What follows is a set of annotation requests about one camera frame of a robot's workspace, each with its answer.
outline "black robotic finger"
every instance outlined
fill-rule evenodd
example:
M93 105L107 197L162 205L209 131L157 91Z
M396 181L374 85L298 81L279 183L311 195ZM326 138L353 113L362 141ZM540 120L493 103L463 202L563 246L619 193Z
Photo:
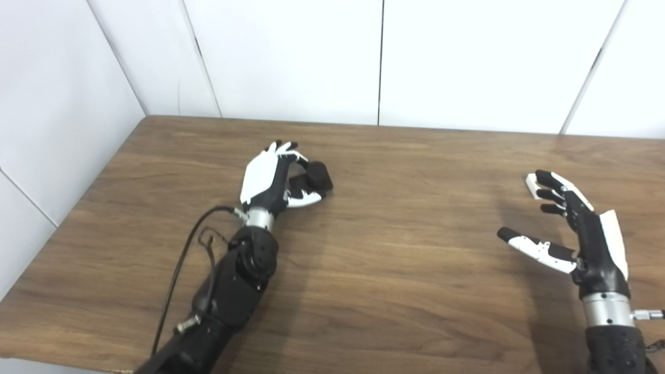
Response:
M536 195L538 195L539 198L552 200L558 205L565 206L566 200L552 190L545 190L541 188L540 190L536 190Z
M575 262L575 258L573 257L575 251L570 248L560 246L559 244L556 243L549 244L547 253L554 258L558 258L559 260Z
M499 239L507 243L510 239L522 236L522 234L511 228L507 228L504 226L500 228L499 231L497 231L497 236L499 237Z
M275 143L275 149L278 149L279 146L282 145L282 141L281 141L280 139L275 140L273 143ZM273 144L271 143L269 146L265 147L263 150L264 150L265 152L268 152L268 150L270 149L270 146L271 146L271 145L273 145Z
M556 204L541 204L541 211L547 214L558 214L562 217L567 215L566 210Z
M507 228L505 226L500 228L499 231L497 231L497 236L499 237L499 239L503 240L506 243L509 242L510 239L518 238L520 236L524 236L526 238L529 238L534 244L538 244L538 243L541 242L539 238L520 234L519 232L517 232L517 231L515 231L511 228Z
M542 184L545 187L549 187L553 190L556 190L557 192L561 191L561 187L563 187L563 183L561 180L557 178L557 175L552 172L548 172L546 170L536 170L536 181L538 181L539 184Z

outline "black object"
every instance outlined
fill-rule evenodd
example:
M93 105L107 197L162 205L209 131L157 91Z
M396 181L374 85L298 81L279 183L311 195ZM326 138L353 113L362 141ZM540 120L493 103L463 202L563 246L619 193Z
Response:
M591 354L589 369L592 373L646 373L644 338L636 327L594 326L587 328L585 335Z
M289 179L289 192L294 198L302 198L307 193L316 192L321 198L333 188L333 181L328 173L328 168L321 161L312 161L305 166L305 174L300 174Z

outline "wire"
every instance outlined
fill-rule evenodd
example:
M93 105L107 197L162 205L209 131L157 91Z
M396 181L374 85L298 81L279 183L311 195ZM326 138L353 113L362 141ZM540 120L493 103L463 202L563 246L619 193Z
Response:
M665 339L657 340L654 343L646 346L647 353L654 353L665 348Z
M162 306L162 315L160 316L160 321L159 324L157 325L157 332L155 334L155 340L152 343L152 348L150 350L150 356L154 356L155 353L157 353L157 346L159 345L160 342L160 336L162 335L162 330L164 329L164 322L166 320L166 314L168 312L168 307L171 304L171 297L173 296L173 290L176 286L176 281L178 280L178 275L180 274L180 269L182 268L182 264L185 262L185 256L187 256L187 251L190 248L190 245L192 244L192 240L194 239L194 234L199 230L199 226L201 226L201 223L208 218L211 214L215 212L221 212L221 211L226 211L232 214L234 212L235 208L232 208L230 206L222 206L218 205L215 206L214 208L210 208L206 213L203 213L203 215L199 218L198 221L194 224L194 227L192 228L189 236L187 237L187 241L185 242L185 246L182 248L182 253L180 254L180 259L178 260L178 263L176 264L176 268L173 271L173 276L171 277L171 284L168 287L168 291L166 292L166 298L164 299L164 306Z
M212 300L212 290L215 289L215 280L217 279L217 272L215 271L215 255L212 253L212 242L214 241L214 237L210 237L208 239L208 243L206 246L203 248L205 249L205 252L208 254L208 258L210 259L210 280L208 284L208 292L205 297L205 306L203 307L202 312L206 312L208 308L210 307L210 301Z

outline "robotic hand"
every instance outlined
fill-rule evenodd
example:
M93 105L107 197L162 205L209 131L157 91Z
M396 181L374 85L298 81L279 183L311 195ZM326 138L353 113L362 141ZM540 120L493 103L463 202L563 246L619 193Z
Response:
M157 352L155 342L155 353L135 374L208 374L229 340L247 324L277 268L279 245L271 233L275 218L286 208L321 201L333 188L326 166L309 162L296 147L294 142L282 144L277 140L247 165L240 193L242 210L218 206L198 220L176 266L176 274L194 234L210 214L226 210L245 225L229 241L228 252L194 296L188 318L178 324L176 334ZM294 162L306 173L292 177L287 187L289 167ZM207 251L214 264L210 248Z
M589 373L656 373L634 319L662 319L662 311L630 310L628 264L614 210L596 214L575 185L553 172L536 170L528 175L527 186L534 198L554 202L542 204L543 212L563 216L577 233L577 257L572 249L506 227L497 235L538 262L572 275L587 318Z

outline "silver metal wrist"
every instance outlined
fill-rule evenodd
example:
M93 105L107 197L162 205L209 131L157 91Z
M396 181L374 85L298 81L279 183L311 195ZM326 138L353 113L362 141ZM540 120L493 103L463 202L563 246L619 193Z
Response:
M621 325L635 327L630 300L617 292L592 293L582 298L587 326Z
M256 226L264 228L268 231L273 230L273 223L275 223L275 217L263 208L250 208L247 212L247 220L245 221L245 226Z

